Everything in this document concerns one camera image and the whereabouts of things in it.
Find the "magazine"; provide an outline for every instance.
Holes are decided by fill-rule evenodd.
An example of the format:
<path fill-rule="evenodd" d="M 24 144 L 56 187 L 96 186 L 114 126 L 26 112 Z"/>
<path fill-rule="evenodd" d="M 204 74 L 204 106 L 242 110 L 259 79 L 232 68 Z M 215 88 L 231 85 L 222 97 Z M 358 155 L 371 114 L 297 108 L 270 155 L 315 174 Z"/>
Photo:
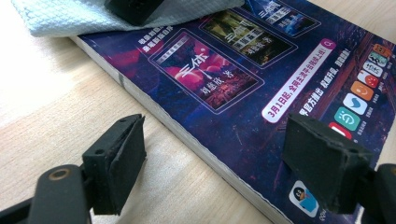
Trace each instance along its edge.
<path fill-rule="evenodd" d="M 287 117 L 324 122 L 371 150 L 375 167 L 395 118 L 393 43 L 305 0 L 73 40 L 274 222 L 359 218 L 359 207 L 336 215 L 293 193 L 310 194 L 281 159 Z"/>

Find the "towel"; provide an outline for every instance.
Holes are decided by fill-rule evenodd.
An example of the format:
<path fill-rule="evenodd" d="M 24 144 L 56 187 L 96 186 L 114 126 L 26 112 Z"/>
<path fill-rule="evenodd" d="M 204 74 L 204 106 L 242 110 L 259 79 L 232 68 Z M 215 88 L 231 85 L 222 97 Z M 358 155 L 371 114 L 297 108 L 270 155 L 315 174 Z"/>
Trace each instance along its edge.
<path fill-rule="evenodd" d="M 133 26 L 105 8 L 105 0 L 11 0 L 33 36 L 74 36 L 131 31 L 192 21 L 244 0 L 164 0 L 144 26 Z"/>

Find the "printed poster image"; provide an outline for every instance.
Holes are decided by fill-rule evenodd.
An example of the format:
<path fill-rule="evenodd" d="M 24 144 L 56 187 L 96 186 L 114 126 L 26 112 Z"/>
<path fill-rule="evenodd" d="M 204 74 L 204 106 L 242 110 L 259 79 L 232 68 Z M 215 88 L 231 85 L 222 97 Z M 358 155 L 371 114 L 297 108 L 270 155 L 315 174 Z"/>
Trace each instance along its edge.
<path fill-rule="evenodd" d="M 280 1 L 250 0 L 246 2 L 248 7 L 254 8 L 253 13 L 256 17 L 292 37 L 302 35 L 320 25 L 318 21 Z"/>
<path fill-rule="evenodd" d="M 214 113 L 263 84 L 187 31 L 150 61 Z"/>
<path fill-rule="evenodd" d="M 216 13 L 200 28 L 259 66 L 292 49 L 292 44 L 231 10 Z"/>

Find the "app icon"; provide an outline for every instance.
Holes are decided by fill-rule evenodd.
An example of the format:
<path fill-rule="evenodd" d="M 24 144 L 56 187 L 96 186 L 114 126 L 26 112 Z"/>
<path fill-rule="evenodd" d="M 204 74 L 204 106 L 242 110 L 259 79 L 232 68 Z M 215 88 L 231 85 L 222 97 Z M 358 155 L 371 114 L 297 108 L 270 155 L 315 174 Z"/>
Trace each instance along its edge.
<path fill-rule="evenodd" d="M 385 57 L 379 55 L 375 51 L 372 51 L 369 54 L 368 58 L 369 58 L 370 61 L 372 61 L 373 63 L 376 63 L 380 67 L 385 67 L 385 65 L 387 65 L 387 62 L 388 62 L 388 60 Z"/>
<path fill-rule="evenodd" d="M 387 49 L 384 46 L 379 45 L 379 44 L 374 45 L 373 51 L 379 53 L 380 55 L 382 55 L 386 58 L 392 56 L 392 51 L 390 49 Z"/>
<path fill-rule="evenodd" d="M 371 75 L 370 73 L 361 70 L 358 74 L 358 80 L 371 88 L 375 88 L 378 85 L 378 78 Z"/>
<path fill-rule="evenodd" d="M 334 131 L 340 133 L 341 135 L 343 135 L 345 138 L 347 139 L 352 139 L 352 134 L 347 131 L 347 129 L 343 128 L 341 125 L 335 123 L 335 122 L 331 122 L 329 124 L 329 127 L 331 129 L 333 129 Z"/>
<path fill-rule="evenodd" d="M 352 93 L 348 93 L 346 95 L 346 98 L 344 99 L 343 103 L 349 109 L 355 111 L 357 114 L 360 115 L 364 114 L 364 111 L 366 111 L 367 108 L 367 103 Z"/>
<path fill-rule="evenodd" d="M 315 217 L 317 215 L 319 209 L 318 201 L 309 189 L 305 187 L 302 181 L 296 181 L 290 191 L 289 199 L 310 217 Z"/>
<path fill-rule="evenodd" d="M 374 91 L 359 81 L 355 81 L 350 90 L 363 100 L 370 101 Z"/>
<path fill-rule="evenodd" d="M 361 119 L 352 111 L 341 106 L 334 115 L 335 120 L 348 128 L 350 131 L 355 131 L 358 128 Z"/>
<path fill-rule="evenodd" d="M 376 77 L 381 77 L 382 72 L 383 72 L 382 68 L 380 68 L 378 65 L 376 65 L 374 63 L 370 63 L 370 62 L 364 63 L 363 68 L 364 68 L 364 70 L 366 70 L 370 74 L 373 74 Z"/>

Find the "wooden table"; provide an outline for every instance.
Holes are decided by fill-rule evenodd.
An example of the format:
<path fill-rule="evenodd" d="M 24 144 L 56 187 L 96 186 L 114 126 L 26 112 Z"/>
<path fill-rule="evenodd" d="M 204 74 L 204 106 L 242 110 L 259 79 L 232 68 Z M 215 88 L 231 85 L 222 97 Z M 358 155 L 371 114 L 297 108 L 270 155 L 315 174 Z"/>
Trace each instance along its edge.
<path fill-rule="evenodd" d="M 393 0 L 312 2 L 396 43 Z M 0 210 L 33 196 L 48 169 L 81 154 L 117 119 L 146 116 L 148 160 L 120 217 L 94 223 L 270 223 L 69 38 L 35 38 L 0 1 Z M 390 132 L 381 162 L 396 162 Z"/>

